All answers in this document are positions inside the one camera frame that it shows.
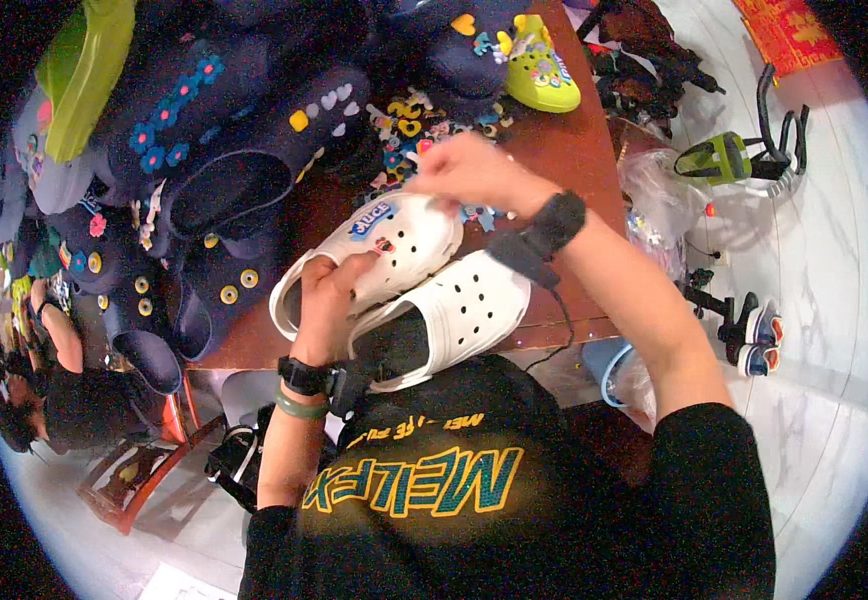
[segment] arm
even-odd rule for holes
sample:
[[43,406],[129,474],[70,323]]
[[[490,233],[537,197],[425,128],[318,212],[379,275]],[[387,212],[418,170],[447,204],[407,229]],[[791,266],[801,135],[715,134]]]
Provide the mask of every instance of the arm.
[[654,383],[658,421],[693,404],[732,405],[704,329],[647,256],[591,210],[561,256],[643,358]]
[[[31,307],[35,313],[44,305],[47,293],[47,280],[38,279],[31,286]],[[57,350],[57,363],[71,373],[84,372],[84,348],[78,337],[74,323],[64,311],[48,304],[40,312],[40,322],[44,325],[51,342]]]
[[[344,340],[345,320],[351,308],[355,282],[378,260],[372,252],[355,254],[338,267],[330,258],[319,257],[300,273],[300,326],[291,346],[291,356],[311,367],[333,362]],[[328,401],[323,393],[304,396],[280,389],[288,399],[310,405]],[[257,510],[269,506],[298,506],[305,489],[317,475],[325,420],[304,420],[275,408],[264,434],[264,453],[257,475]]]
[[[456,211],[457,202],[487,204],[524,218],[563,191],[474,134],[456,135],[428,150],[406,189],[441,198],[446,210]],[[643,357],[655,387],[658,420],[692,404],[731,405],[704,330],[650,259],[591,210],[560,254]]]

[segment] red decoration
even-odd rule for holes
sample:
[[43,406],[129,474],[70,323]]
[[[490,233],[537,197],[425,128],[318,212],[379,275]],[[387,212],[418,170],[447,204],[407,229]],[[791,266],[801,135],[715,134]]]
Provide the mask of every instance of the red decoration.
[[842,59],[831,35],[804,0],[733,0],[764,63],[775,79]]

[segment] blue sauce badge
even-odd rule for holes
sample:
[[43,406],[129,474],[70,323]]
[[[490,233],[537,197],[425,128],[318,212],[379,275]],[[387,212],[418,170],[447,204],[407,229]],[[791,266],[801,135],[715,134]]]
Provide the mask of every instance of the blue sauce badge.
[[363,242],[381,219],[394,216],[397,212],[398,208],[395,205],[378,202],[377,206],[358,219],[350,228],[350,239],[354,242]]

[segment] green bracelet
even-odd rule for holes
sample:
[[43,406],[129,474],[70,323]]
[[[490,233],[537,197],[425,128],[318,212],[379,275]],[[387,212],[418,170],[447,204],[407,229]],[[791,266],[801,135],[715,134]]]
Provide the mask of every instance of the green bracelet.
[[277,385],[277,389],[273,393],[273,401],[277,403],[277,408],[284,411],[284,413],[304,421],[319,421],[328,414],[327,402],[324,402],[320,406],[310,406],[309,404],[296,402],[287,397],[287,394],[281,389],[281,385]]

